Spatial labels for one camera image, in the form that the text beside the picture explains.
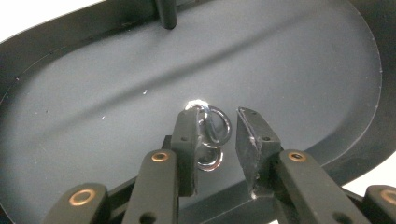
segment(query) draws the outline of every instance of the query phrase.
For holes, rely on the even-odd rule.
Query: brass screw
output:
[[[168,160],[168,154],[164,153],[164,152],[157,152],[154,155],[152,155],[151,159],[157,162],[161,162],[161,161],[167,161]]]
[[[303,162],[306,161],[306,156],[303,153],[291,152],[289,153],[289,159],[292,161]]]
[[[381,191],[381,197],[387,201],[388,203],[391,203],[393,205],[396,205],[396,191],[391,190],[391,189],[383,189]]]
[[[70,197],[69,202],[73,206],[82,206],[90,202],[96,195],[93,189],[82,189]]]

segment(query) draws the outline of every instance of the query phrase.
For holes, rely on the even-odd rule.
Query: white background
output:
[[[0,2],[0,42],[42,22],[60,17],[82,7],[92,5],[98,0],[13,0]],[[370,185],[396,186],[396,153],[368,174],[345,185],[359,195],[364,195]]]

